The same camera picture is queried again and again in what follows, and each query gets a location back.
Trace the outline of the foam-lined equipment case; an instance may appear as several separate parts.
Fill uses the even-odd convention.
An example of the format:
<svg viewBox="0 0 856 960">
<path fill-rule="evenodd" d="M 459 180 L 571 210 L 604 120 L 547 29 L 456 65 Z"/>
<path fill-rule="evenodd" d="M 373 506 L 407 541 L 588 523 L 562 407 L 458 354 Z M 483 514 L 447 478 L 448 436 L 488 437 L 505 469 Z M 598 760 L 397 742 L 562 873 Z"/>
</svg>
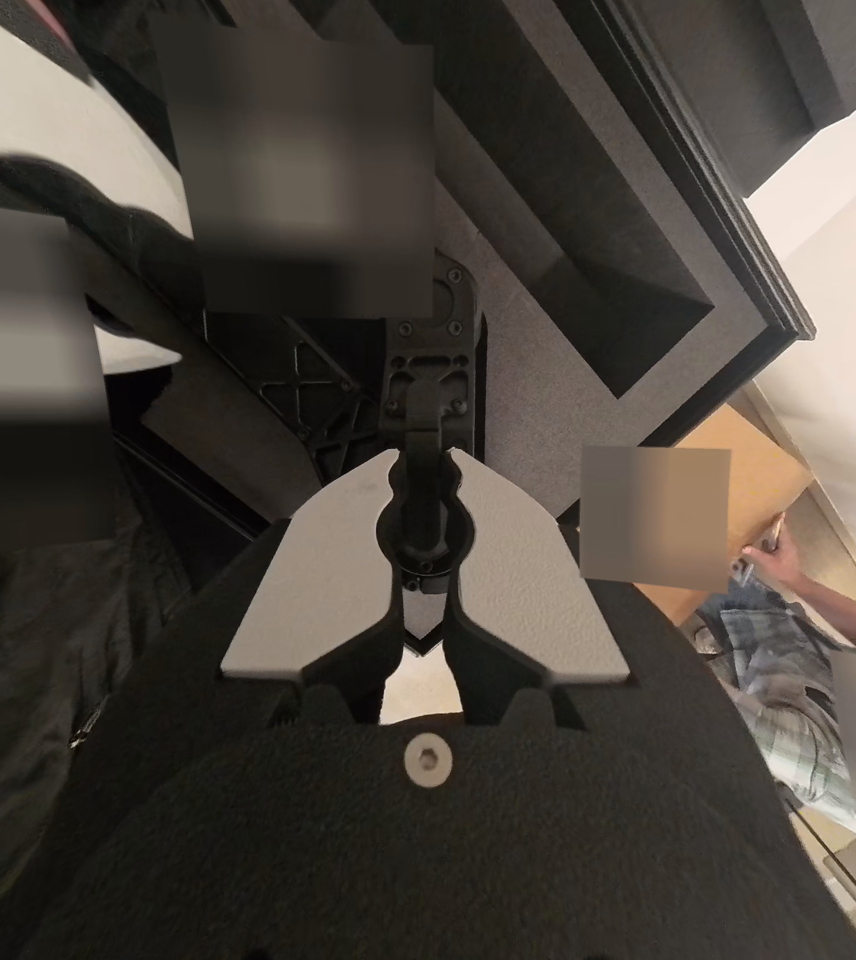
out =
<svg viewBox="0 0 856 960">
<path fill-rule="evenodd" d="M 435 244 L 486 315 L 478 456 L 554 516 L 582 445 L 668 447 L 814 327 L 630 2 L 229 2 L 434 47 Z"/>
</svg>

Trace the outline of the dark grey foam block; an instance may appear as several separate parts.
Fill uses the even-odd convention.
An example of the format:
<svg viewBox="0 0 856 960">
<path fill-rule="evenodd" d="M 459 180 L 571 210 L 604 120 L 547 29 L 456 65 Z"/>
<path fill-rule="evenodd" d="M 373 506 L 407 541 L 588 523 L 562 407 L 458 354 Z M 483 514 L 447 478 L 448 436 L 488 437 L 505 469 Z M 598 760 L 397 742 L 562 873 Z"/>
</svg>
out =
<svg viewBox="0 0 856 960">
<path fill-rule="evenodd" d="M 762 1 L 816 133 L 856 111 L 856 1 Z"/>
</svg>

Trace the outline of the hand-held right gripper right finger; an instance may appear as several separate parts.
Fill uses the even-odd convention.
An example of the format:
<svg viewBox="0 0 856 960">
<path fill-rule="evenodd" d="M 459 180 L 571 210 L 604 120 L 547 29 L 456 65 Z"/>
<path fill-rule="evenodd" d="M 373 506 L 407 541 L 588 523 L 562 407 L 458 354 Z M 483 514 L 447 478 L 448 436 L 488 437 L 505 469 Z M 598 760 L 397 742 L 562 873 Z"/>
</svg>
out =
<svg viewBox="0 0 856 960">
<path fill-rule="evenodd" d="M 470 454 L 445 454 L 455 547 L 443 654 L 465 723 L 495 726 L 524 690 L 567 721 L 573 690 L 621 686 L 630 670 L 554 518 Z"/>
</svg>

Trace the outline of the black lattice mount bracket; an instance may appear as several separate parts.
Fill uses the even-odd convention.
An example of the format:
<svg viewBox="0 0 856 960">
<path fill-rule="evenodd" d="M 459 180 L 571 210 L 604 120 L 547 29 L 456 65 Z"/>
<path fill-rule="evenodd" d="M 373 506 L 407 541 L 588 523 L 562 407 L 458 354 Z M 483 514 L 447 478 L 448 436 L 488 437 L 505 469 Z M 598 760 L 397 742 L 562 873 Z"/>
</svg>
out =
<svg viewBox="0 0 856 960">
<path fill-rule="evenodd" d="M 322 486 L 385 450 L 405 459 L 403 587 L 446 592 L 441 454 L 474 453 L 476 371 L 484 317 L 470 271 L 434 251 L 429 319 L 322 320 L 206 314 L 205 343 L 307 452 Z"/>
</svg>

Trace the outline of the dark cloth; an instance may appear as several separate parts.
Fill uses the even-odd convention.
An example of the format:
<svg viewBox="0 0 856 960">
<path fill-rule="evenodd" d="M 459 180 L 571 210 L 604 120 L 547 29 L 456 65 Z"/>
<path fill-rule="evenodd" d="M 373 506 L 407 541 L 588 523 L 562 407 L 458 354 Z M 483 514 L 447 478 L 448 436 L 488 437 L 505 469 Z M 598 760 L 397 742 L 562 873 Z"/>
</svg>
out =
<svg viewBox="0 0 856 960">
<path fill-rule="evenodd" d="M 0 553 L 0 898 L 44 834 L 77 733 L 189 591 L 136 509 L 110 539 Z"/>
</svg>

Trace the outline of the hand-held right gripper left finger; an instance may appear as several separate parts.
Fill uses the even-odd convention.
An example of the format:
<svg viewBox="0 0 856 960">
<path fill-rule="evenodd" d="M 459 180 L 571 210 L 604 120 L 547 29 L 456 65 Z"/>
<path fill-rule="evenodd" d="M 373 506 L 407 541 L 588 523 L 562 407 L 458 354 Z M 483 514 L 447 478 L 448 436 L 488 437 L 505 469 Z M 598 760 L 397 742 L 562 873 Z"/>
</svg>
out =
<svg viewBox="0 0 856 960">
<path fill-rule="evenodd" d="M 297 693 L 333 687 L 356 720 L 379 725 L 406 646 L 396 554 L 404 465 L 390 448 L 293 514 L 222 657 L 223 678 Z"/>
</svg>

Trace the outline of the brown cardboard box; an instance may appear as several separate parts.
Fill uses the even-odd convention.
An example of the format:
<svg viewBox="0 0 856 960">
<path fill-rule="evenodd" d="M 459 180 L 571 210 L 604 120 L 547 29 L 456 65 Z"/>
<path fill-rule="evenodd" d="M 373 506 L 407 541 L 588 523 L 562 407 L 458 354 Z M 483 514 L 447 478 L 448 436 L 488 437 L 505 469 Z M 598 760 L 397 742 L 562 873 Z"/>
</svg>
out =
<svg viewBox="0 0 856 960">
<path fill-rule="evenodd" d="M 652 546 L 654 582 L 638 589 L 676 627 L 729 565 L 809 486 L 810 471 L 725 404 L 672 447 L 632 452 L 638 546 Z"/>
</svg>

